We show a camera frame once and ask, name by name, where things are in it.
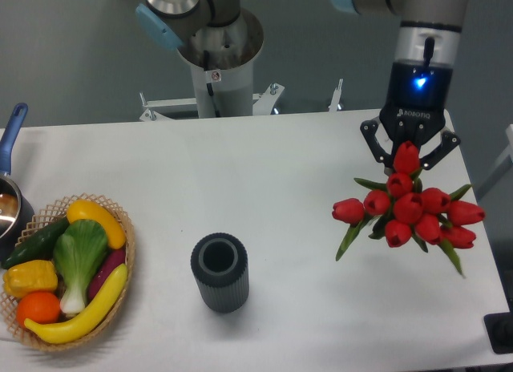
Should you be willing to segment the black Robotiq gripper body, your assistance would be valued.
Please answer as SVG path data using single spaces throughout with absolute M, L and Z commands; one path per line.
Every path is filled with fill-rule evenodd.
M 385 105 L 379 114 L 393 152 L 406 141 L 419 148 L 445 127 L 452 73 L 448 67 L 393 63 Z

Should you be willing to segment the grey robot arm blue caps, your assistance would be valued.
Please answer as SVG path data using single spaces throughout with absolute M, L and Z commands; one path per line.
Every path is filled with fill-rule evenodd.
M 440 144 L 420 163 L 431 169 L 459 145 L 444 110 L 468 0 L 331 0 L 341 11 L 401 19 L 386 101 L 361 132 L 388 172 L 402 143 Z M 255 115 L 253 64 L 264 32 L 240 0 L 144 0 L 135 15 L 158 45 L 189 65 L 202 118 Z

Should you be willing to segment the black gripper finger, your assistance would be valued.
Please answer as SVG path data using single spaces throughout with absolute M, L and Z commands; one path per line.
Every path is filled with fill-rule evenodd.
M 421 168 L 431 170 L 461 144 L 461 139 L 447 127 L 439 132 L 439 144 L 428 154 L 420 158 Z
M 391 175 L 394 173 L 394 157 L 397 148 L 394 145 L 394 142 L 391 142 L 391 148 L 388 152 L 381 145 L 377 138 L 377 133 L 381 125 L 382 122 L 378 117 L 365 120 L 360 125 L 360 132 L 362 133 L 375 161 L 383 165 L 384 173 L 386 175 Z

